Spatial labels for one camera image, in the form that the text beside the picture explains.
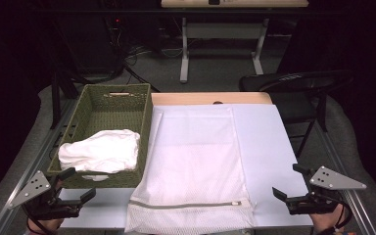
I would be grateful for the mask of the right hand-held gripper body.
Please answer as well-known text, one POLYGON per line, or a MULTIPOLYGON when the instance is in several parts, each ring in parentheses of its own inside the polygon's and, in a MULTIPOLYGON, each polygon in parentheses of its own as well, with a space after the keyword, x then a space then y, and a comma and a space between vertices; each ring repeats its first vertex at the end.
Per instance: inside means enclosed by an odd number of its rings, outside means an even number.
POLYGON ((343 190, 365 190, 367 186, 326 166, 311 170, 304 196, 287 198, 286 207, 290 214, 313 214, 332 212, 341 204, 343 190))

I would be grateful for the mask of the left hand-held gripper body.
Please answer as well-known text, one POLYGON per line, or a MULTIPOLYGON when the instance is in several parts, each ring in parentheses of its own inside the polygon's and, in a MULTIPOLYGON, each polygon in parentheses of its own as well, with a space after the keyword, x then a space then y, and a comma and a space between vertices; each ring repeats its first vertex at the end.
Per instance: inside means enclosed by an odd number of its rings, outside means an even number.
POLYGON ((9 203, 9 209, 21 206, 28 217, 36 220, 78 217, 80 201, 63 201, 59 198, 61 189, 58 183, 61 180, 58 174, 46 176, 38 170, 9 203))

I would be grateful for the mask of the white garment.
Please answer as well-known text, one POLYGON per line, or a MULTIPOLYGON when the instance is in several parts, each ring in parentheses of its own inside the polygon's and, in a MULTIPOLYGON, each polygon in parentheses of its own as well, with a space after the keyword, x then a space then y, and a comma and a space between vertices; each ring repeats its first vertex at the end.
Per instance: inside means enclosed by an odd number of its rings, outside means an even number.
POLYGON ((132 130, 101 130, 84 140, 64 143, 58 151, 60 166, 74 167, 77 172, 102 172, 83 178, 104 181, 109 174, 136 168, 139 143, 140 134, 132 130))

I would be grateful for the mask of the green woven basket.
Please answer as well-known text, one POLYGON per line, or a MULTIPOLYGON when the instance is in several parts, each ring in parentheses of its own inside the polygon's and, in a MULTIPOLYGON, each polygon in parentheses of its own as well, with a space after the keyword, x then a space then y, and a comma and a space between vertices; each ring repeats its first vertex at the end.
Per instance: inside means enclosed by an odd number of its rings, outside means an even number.
POLYGON ((61 144, 82 141, 101 130, 129 129, 140 135, 136 168, 111 173, 94 181, 96 171, 79 171, 64 181, 68 189, 134 188, 144 173, 150 138, 153 102, 147 83, 90 84, 83 88, 61 144))

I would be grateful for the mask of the white mesh laundry bag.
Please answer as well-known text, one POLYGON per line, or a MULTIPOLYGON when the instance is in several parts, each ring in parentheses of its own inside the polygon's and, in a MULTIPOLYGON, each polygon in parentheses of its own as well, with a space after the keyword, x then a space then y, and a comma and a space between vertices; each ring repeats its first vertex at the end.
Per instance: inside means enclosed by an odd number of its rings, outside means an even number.
POLYGON ((227 106, 161 110, 125 230, 204 235, 254 223, 233 110, 227 106))

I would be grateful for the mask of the person's left hand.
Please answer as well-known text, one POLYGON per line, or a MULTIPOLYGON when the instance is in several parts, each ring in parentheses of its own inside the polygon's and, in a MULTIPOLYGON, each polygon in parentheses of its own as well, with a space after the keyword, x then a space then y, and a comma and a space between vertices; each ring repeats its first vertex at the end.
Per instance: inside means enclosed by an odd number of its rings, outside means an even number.
POLYGON ((26 235, 57 235, 58 229, 63 222, 63 218, 39 220, 39 225, 37 225, 33 220, 29 218, 27 220, 26 235))

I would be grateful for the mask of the person's right hand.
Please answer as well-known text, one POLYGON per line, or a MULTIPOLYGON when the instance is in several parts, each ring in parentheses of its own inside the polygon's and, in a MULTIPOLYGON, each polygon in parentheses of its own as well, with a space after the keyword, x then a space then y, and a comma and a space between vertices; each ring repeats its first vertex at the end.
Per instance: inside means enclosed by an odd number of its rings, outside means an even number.
POLYGON ((333 212, 330 213, 313 213, 309 217, 312 220, 314 231, 319 234, 320 232, 334 227, 344 221, 344 206, 339 204, 333 212))

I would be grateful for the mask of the black folding chair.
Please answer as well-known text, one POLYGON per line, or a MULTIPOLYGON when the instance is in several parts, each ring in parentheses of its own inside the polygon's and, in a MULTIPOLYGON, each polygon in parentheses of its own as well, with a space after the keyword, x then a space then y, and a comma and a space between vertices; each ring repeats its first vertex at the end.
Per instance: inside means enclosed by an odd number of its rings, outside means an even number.
POLYGON ((353 80, 350 70, 307 71, 295 73, 266 73, 243 76, 239 80, 242 92, 265 92, 277 107, 284 124, 307 122, 307 130, 296 153, 298 158, 316 122, 324 132, 326 128, 326 103, 330 92, 353 80))

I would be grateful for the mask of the black metal stand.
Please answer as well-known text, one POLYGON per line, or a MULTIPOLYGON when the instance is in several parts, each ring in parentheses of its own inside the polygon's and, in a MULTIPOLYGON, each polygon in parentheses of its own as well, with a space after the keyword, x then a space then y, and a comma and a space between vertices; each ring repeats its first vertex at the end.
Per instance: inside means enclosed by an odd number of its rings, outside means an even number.
POLYGON ((75 74, 70 70, 58 70, 54 73, 51 79, 51 92, 52 92, 52 111, 53 119, 51 128, 54 129, 61 120, 61 99, 60 91, 68 99, 75 99, 78 92, 73 84, 75 74))

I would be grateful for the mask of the dark equipment with red light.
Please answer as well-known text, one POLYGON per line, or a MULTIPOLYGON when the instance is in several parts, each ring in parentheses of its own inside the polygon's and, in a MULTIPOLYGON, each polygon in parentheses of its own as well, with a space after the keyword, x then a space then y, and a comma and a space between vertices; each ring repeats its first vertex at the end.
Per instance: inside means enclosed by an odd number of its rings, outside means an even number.
POLYGON ((123 61, 121 55, 120 37, 122 30, 120 28, 120 20, 113 17, 104 17, 110 45, 115 55, 112 77, 117 77, 122 73, 123 61))

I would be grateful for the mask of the desk with white legs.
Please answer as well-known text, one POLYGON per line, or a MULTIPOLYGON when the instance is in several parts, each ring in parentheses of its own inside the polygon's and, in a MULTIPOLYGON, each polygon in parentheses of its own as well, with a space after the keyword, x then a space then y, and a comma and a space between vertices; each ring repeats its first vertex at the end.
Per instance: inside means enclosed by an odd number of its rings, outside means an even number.
MULTIPOLYGON (((271 9, 298 9, 308 6, 308 0, 220 0, 219 5, 210 5, 209 0, 161 0, 163 8, 171 10, 253 10, 257 8, 271 9)), ((262 45, 266 36, 269 18, 242 22, 240 20, 193 20, 183 17, 182 59, 180 82, 188 81, 189 72, 189 39, 255 39, 256 49, 252 52, 252 61, 256 74, 263 74, 259 60, 262 45)))

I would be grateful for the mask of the metal floor rail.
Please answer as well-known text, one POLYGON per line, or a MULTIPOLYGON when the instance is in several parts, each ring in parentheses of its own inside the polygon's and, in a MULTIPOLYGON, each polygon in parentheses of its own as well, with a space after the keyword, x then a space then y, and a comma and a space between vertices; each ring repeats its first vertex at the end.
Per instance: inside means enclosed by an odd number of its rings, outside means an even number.
MULTIPOLYGON (((347 175, 348 171, 344 166, 344 162, 341 159, 335 145, 332 142, 331 137, 327 132, 324 132, 322 127, 316 123, 314 125, 314 130, 325 148, 327 157, 332 163, 332 166, 340 173, 347 175)), ((344 190, 343 197, 345 201, 349 204, 353 216, 352 219, 356 222, 361 235, 376 235, 376 229, 372 224, 372 221, 367 214, 364 203, 362 202, 359 194, 355 190, 344 190)))
POLYGON ((64 131, 74 106, 75 100, 63 101, 61 120, 51 129, 52 105, 41 100, 36 122, 0 183, 0 235, 23 235, 26 231, 26 215, 23 209, 10 209, 9 203, 34 173, 48 165, 50 154, 55 149, 55 144, 64 131))

